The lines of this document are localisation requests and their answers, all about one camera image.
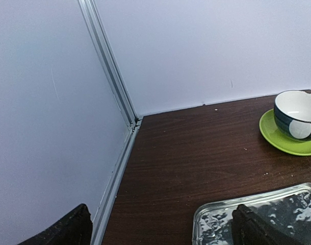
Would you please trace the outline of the bunny print tin lid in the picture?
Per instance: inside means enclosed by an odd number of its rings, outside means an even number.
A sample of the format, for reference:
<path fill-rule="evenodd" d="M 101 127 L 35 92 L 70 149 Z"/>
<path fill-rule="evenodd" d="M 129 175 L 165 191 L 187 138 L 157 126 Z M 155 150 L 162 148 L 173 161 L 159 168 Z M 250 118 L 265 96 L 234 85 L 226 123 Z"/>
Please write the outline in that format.
<path fill-rule="evenodd" d="M 232 244 L 232 212 L 244 204 L 280 232 L 311 244 L 311 183 L 207 203 L 193 218 L 193 244 Z"/>

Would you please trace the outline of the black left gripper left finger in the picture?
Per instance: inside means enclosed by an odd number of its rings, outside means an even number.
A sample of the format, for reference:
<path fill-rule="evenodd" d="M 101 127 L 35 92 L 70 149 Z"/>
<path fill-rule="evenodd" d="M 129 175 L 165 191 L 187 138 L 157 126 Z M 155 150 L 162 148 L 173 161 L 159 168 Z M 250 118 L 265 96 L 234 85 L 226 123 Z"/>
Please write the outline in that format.
<path fill-rule="evenodd" d="M 93 223 L 86 204 L 79 204 L 53 225 L 21 244 L 86 244 L 91 243 Z"/>

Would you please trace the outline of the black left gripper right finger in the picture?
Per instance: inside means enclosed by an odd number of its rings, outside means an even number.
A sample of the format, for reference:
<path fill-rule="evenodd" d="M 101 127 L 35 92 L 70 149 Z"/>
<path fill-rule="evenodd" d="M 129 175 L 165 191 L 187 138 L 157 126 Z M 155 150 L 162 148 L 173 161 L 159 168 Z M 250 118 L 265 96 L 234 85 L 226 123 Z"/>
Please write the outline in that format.
<path fill-rule="evenodd" d="M 231 233 L 233 244 L 304 244 L 266 223 L 244 204 L 232 212 Z"/>

